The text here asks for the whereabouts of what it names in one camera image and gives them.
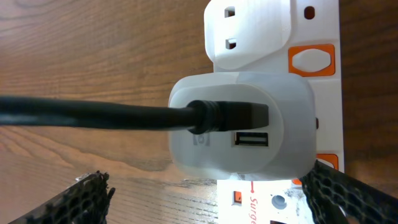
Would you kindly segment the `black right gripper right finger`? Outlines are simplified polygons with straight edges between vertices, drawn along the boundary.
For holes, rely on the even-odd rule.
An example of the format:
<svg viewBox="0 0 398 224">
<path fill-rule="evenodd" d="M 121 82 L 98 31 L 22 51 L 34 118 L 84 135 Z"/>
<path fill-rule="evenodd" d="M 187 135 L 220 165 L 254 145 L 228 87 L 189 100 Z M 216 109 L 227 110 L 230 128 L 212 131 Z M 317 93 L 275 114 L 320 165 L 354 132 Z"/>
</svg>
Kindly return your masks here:
<svg viewBox="0 0 398 224">
<path fill-rule="evenodd" d="M 317 224 L 397 223 L 397 199 L 345 173 L 316 161 L 313 169 L 300 178 L 302 190 Z"/>
</svg>

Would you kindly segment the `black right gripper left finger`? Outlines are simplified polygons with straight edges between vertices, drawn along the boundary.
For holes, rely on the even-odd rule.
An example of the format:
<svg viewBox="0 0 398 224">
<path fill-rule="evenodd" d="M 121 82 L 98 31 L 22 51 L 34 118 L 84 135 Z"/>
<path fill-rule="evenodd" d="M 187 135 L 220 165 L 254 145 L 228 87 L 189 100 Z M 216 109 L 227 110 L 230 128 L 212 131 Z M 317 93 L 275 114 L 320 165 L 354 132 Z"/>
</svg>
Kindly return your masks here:
<svg viewBox="0 0 398 224">
<path fill-rule="evenodd" d="M 109 174 L 84 174 L 76 183 L 11 224 L 107 224 L 115 188 L 108 187 Z"/>
</svg>

